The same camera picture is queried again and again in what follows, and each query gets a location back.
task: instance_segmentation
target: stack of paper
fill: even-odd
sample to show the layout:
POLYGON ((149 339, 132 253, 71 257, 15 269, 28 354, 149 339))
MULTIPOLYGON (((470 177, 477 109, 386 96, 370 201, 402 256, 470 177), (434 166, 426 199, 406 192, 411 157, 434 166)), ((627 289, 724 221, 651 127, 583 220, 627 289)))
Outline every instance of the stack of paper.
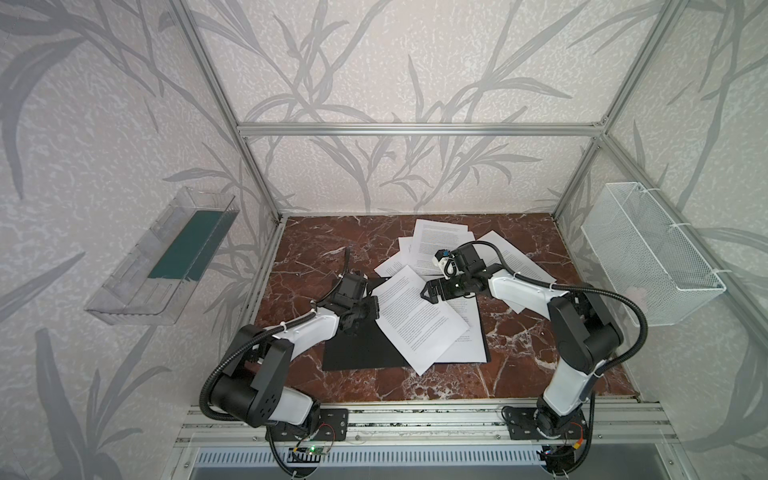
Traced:
MULTIPOLYGON (((441 249, 454 250, 472 241, 475 235, 466 225, 418 219, 413 237, 398 239, 400 251, 374 270, 391 276, 373 291, 379 296, 379 328, 413 369, 422 375, 434 362, 485 362, 485 344, 480 328, 477 300, 458 298, 437 305, 423 300, 420 293, 427 280, 439 278, 432 263, 441 249)), ((554 282, 554 278, 492 231, 480 240, 500 249, 509 266, 526 276, 554 282)), ((491 247, 475 245, 486 265, 499 263, 491 247)), ((517 313, 523 306, 507 304, 517 313)))

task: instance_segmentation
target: red marble surface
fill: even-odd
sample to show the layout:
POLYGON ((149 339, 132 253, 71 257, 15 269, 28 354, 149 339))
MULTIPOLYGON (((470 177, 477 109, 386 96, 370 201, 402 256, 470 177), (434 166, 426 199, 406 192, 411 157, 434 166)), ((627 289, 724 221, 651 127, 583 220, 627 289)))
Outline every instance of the red marble surface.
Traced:
MULTIPOLYGON (((475 238, 496 230, 562 283, 579 281, 548 214, 291 217, 280 242, 256 324, 275 325, 304 314, 343 268, 343 248, 353 248, 350 267, 368 276, 399 251, 398 237, 413 235, 416 218, 469 225, 475 238)), ((500 300, 479 297, 480 318, 491 361, 434 365, 417 376, 411 368, 324 372, 323 344, 297 357, 287 385, 322 402, 409 399, 536 397, 557 363, 549 322, 531 310, 520 314, 500 300)), ((601 395, 634 395, 624 370, 609 371, 601 395)))

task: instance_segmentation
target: wallpaper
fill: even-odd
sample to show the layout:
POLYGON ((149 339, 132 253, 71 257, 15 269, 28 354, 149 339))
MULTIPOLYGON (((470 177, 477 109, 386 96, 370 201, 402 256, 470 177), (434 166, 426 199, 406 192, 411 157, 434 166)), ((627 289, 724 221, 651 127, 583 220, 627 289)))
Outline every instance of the wallpaper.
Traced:
MULTIPOLYGON (((766 7, 689 2, 610 132, 764 306, 766 7)), ((610 158, 596 161, 580 192, 616 181, 611 172, 610 158)), ((588 213, 585 197, 568 212, 588 213)), ((561 227, 576 231, 583 217, 568 212, 561 227)), ((604 280, 578 236, 566 236, 574 262, 604 280)), ((628 369, 644 399, 664 404, 700 478, 766 477, 768 355, 722 298, 652 328, 628 369)))
POLYGON ((586 137, 282 137, 253 142, 251 149, 286 211, 504 213, 552 211, 587 142, 586 137), (455 153, 444 161, 443 151, 455 153))
MULTIPOLYGON (((239 122, 588 123, 663 3, 188 2, 239 122)), ((281 210, 312 214, 551 211, 586 145, 249 140, 281 210)))
POLYGON ((0 478, 158 478, 268 209, 165 2, 0 2, 0 478), (240 215, 174 326, 86 313, 178 189, 240 215))

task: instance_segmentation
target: white wire mesh basket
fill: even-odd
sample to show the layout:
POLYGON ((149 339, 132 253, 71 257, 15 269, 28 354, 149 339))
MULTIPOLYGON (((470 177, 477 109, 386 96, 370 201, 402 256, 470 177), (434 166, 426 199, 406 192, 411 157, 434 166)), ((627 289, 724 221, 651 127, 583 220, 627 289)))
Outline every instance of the white wire mesh basket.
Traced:
POLYGON ((642 184, 605 184, 581 230, 613 288, 645 312, 648 325, 674 325, 725 291, 642 184))

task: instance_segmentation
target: black mounting plate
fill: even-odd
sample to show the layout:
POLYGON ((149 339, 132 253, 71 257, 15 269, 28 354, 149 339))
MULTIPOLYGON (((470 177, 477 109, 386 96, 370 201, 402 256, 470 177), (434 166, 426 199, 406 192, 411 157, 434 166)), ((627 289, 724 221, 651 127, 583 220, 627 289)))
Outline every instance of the black mounting plate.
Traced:
MULTIPOLYGON (((536 408, 535 407, 505 407, 505 420, 507 422, 507 430, 509 431, 509 438, 511 440, 550 440, 543 436, 536 429, 536 408)), ((574 417, 573 422, 581 423, 583 427, 586 427, 587 423, 584 420, 584 413, 579 409, 578 414, 574 417)), ((566 435, 571 440, 578 440, 581 435, 580 430, 576 425, 569 423, 563 430, 563 434, 560 438, 564 438, 566 435)))
MULTIPOLYGON (((333 431, 336 433, 336 442, 346 440, 346 428, 348 420, 349 410, 347 409, 324 409, 323 407, 320 407, 320 421, 318 425, 322 425, 323 423, 331 425, 333 431)), ((277 425, 272 427, 272 431, 274 432, 273 434, 275 435, 275 441, 295 441, 295 436, 293 434, 295 428, 296 426, 294 425, 285 422, 278 422, 277 425)), ((317 431, 315 436, 312 437, 312 440, 328 440, 329 442, 332 439, 333 432, 331 432, 328 427, 322 427, 317 431)))

